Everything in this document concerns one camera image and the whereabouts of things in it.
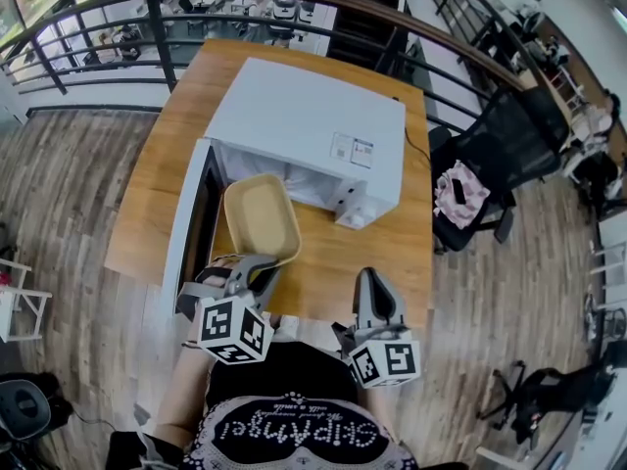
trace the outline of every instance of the power cord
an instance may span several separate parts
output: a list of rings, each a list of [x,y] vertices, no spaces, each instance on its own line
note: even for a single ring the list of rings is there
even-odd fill
[[[425,158],[425,159],[429,162],[429,167],[431,167],[431,159],[429,158],[429,156],[427,155],[427,153],[426,153],[424,150],[422,150],[422,148],[418,148],[417,146],[415,146],[415,145],[411,142],[411,140],[410,140],[410,136],[408,135],[408,130],[407,130],[407,129],[405,129],[405,139],[407,140],[408,144],[409,144],[412,148],[414,148],[415,150],[417,150],[418,152],[420,152],[420,153],[424,156],[424,158]]]
[[[111,428],[114,432],[117,432],[117,431],[118,431],[118,430],[116,430],[116,427],[115,427],[115,426],[113,426],[111,423],[109,423],[109,421],[106,421],[106,420],[104,420],[104,419],[100,419],[100,418],[98,418],[98,419],[93,419],[93,420],[91,420],[91,419],[85,419],[85,418],[83,418],[80,414],[78,414],[78,413],[76,412],[76,410],[74,410],[74,414],[75,414],[75,415],[76,415],[76,417],[77,417],[80,421],[82,421],[85,425],[98,425],[98,424],[102,424],[102,425],[107,425],[107,426],[109,426],[109,427],[110,427],[110,428]]]

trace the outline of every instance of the hand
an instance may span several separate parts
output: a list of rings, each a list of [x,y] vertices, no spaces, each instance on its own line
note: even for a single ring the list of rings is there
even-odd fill
[[[221,258],[221,259],[211,262],[209,266],[219,266],[223,268],[233,269],[237,265],[238,262],[239,262],[239,259],[232,260],[229,258]],[[218,277],[216,275],[211,275],[210,277],[207,277],[205,280],[203,280],[203,284],[206,284],[208,286],[213,286],[213,287],[224,287],[225,283],[226,283],[226,279],[224,277]],[[202,314],[203,314],[202,311],[196,311],[196,314],[194,315],[194,321],[192,322],[192,326],[189,328],[189,332],[187,333],[188,341],[198,340],[198,329],[200,328],[200,320],[202,318]]]

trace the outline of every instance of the pink cloth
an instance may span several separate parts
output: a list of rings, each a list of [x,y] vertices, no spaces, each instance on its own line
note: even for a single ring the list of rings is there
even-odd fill
[[[466,199],[465,204],[458,204],[455,198],[453,179],[458,179],[461,182],[463,195]],[[490,190],[483,186],[472,170],[460,161],[456,161],[453,168],[444,172],[436,184],[436,207],[433,212],[435,215],[441,212],[459,229],[465,228],[472,222],[490,195]]]

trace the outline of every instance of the staircase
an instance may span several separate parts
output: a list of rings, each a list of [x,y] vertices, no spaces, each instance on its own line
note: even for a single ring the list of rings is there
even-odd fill
[[[374,0],[388,7],[396,9],[399,0]],[[372,43],[385,45],[392,35],[393,27],[374,21],[372,17],[367,17],[354,11],[338,11],[335,19],[335,31],[343,31],[352,35],[364,38]],[[327,57],[352,63],[354,65],[374,70],[381,56],[379,52],[370,51],[360,45],[347,43],[338,39],[331,39]]]

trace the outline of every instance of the phone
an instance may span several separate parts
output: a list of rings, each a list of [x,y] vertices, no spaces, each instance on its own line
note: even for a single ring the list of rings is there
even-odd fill
[[[458,204],[465,205],[466,198],[463,195],[463,186],[461,186],[461,181],[458,179],[453,179],[453,193],[455,193],[455,200]]]

